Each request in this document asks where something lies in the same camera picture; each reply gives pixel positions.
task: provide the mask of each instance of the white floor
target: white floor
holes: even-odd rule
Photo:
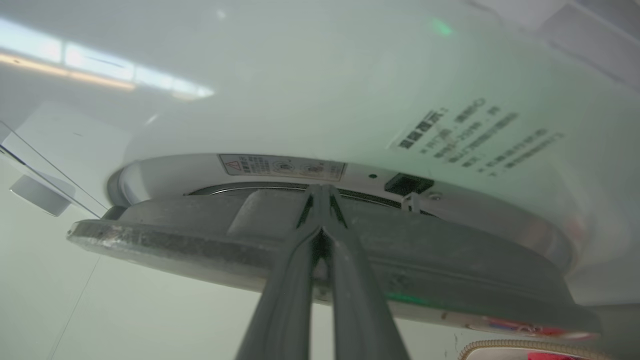
[[[0,359],[233,359],[259,294],[85,252],[66,242],[84,214],[54,218],[8,191],[0,161]],[[333,359],[332,310],[314,306],[312,358]],[[398,320],[414,360],[457,359],[488,333]]]

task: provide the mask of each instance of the washing machine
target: washing machine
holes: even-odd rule
[[[330,184],[633,304],[638,24],[632,1],[6,0],[1,150],[52,215]]]

